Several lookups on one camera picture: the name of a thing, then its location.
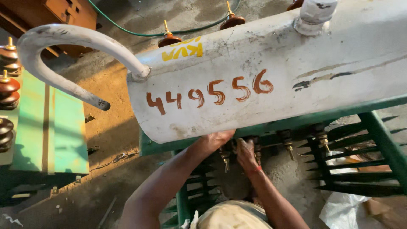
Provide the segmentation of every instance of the green hose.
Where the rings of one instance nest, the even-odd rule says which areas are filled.
[[[136,36],[140,36],[140,37],[158,37],[158,36],[164,36],[164,33],[157,33],[157,34],[143,34],[143,33],[134,33],[131,31],[126,30],[125,28],[122,28],[121,26],[119,26],[118,24],[116,24],[114,21],[112,21],[109,17],[107,17],[98,7],[95,6],[95,4],[93,4],[93,2],[91,0],[88,0],[88,2],[93,6],[93,8],[95,8],[95,10],[100,13],[103,17],[105,17],[106,19],[108,19],[111,23],[113,23],[113,25],[115,25],[117,28],[123,30],[124,32],[136,35]],[[239,7],[239,3],[240,0],[237,0],[237,4],[236,7],[232,10],[233,12],[235,12],[237,10],[237,8]],[[189,29],[189,30],[179,30],[179,31],[172,31],[173,34],[181,34],[181,33],[191,33],[191,32],[196,32],[196,31],[200,31],[200,30],[204,30],[207,28],[210,28],[212,26],[215,26],[221,22],[223,22],[224,20],[226,20],[228,16],[220,19],[217,22],[214,22],[212,24],[203,26],[203,27],[199,27],[199,28],[195,28],[195,29]]]

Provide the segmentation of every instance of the dusty floor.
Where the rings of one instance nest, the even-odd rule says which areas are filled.
[[[219,20],[226,13],[224,2],[218,0],[141,0],[141,2],[94,0],[94,2],[113,21],[139,33],[163,32],[164,19],[167,20],[171,30],[181,30],[209,24]],[[232,8],[235,2],[236,0],[230,1]],[[291,2],[291,0],[242,0],[236,13],[244,16],[247,21],[253,21],[283,12]],[[98,31],[116,39],[135,54],[156,48],[160,39],[127,34],[102,17],[98,18],[98,22],[103,25]],[[215,26],[180,37],[188,39],[218,29],[219,27]],[[82,178],[82,184],[71,184],[61,189],[59,195],[29,209],[22,210],[20,207],[6,211],[13,219],[18,219],[24,228],[96,228],[116,196],[117,201],[102,227],[115,228],[126,199],[158,168],[159,162],[170,158],[170,154],[138,157],[139,126],[132,112],[125,85],[127,70],[120,62],[103,52],[93,51],[78,60],[61,56],[48,61],[48,64],[64,77],[106,99],[112,105],[111,109],[105,112],[84,104],[85,114],[96,117],[86,124],[88,147],[98,145],[101,148],[89,156],[90,169],[106,164],[122,153],[134,153],[135,156],[95,169]],[[380,114],[383,117],[391,114],[405,116],[406,111],[406,106],[399,106],[381,110]],[[354,118],[349,118],[344,122],[349,123],[353,120]],[[405,119],[403,123],[401,120],[389,122],[390,129],[406,127]],[[405,142],[406,137],[403,132],[395,135],[398,142]],[[296,152],[301,153],[304,150],[307,149],[302,148]],[[310,165],[303,164],[308,159],[297,155],[296,157],[296,161],[291,161],[283,150],[276,156],[263,155],[263,169],[311,228],[325,228],[318,218],[324,205],[320,192],[314,189],[318,184],[306,179],[311,176],[305,172]],[[227,181],[229,177],[225,176],[233,175],[221,174],[219,180]],[[242,196],[246,192],[247,182],[245,182],[244,179],[237,184],[225,182],[224,191],[231,196]],[[20,226],[0,219],[0,228],[14,227]]]

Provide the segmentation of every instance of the person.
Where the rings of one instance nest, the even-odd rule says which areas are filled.
[[[228,130],[202,136],[153,172],[126,201],[119,228],[160,228],[160,212],[181,189],[191,172],[230,140],[234,133],[235,130]],[[228,200],[207,210],[197,222],[192,220],[191,228],[309,229],[298,211],[277,191],[258,165],[253,141],[237,139],[236,153],[264,208],[247,201]]]

